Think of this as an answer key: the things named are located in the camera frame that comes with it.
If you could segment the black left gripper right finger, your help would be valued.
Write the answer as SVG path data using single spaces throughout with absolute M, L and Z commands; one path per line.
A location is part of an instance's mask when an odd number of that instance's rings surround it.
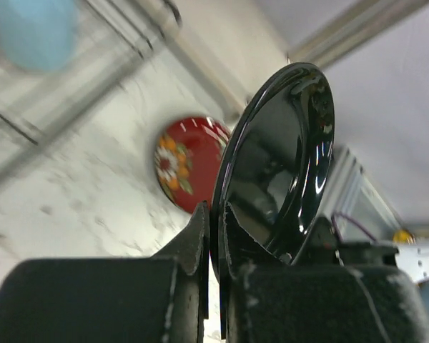
M 429 342 L 410 277 L 378 265 L 286 264 L 241 228 L 222 228 L 222 336 L 228 342 Z

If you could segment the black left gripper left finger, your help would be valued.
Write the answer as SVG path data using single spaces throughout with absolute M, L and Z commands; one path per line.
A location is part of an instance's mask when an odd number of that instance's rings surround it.
M 29 259 L 0 287 L 0 342 L 201 342 L 209 209 L 150 257 Z

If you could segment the black plate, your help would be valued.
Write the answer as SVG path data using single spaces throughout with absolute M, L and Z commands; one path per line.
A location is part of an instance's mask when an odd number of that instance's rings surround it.
M 266 252 L 298 261 L 325 193 L 334 140 L 335 105 L 320 68 L 289 64 L 260 87 L 227 142 L 212 196 L 210 250 L 218 279 L 227 271 L 227 207 Z

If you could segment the red floral plate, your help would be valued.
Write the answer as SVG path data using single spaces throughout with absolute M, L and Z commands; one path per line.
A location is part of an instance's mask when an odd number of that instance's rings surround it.
M 167 198 L 186 213 L 210 202 L 231 131 L 210 116 L 186 116 L 157 138 L 154 170 Z

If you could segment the light blue cup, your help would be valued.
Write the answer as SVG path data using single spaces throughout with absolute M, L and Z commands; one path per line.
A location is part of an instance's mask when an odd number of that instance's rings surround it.
M 76 1 L 0 1 L 0 50 L 32 71 L 54 71 L 70 60 L 78 22 Z

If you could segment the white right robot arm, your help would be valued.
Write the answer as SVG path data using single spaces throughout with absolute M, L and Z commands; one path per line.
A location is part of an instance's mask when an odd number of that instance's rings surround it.
M 429 282 L 429 240 L 416 241 L 399 231 L 392 241 L 349 242 L 342 238 L 335 218 L 318 218 L 302 247 L 302 265 L 378 265 L 397 267 L 413 282 Z

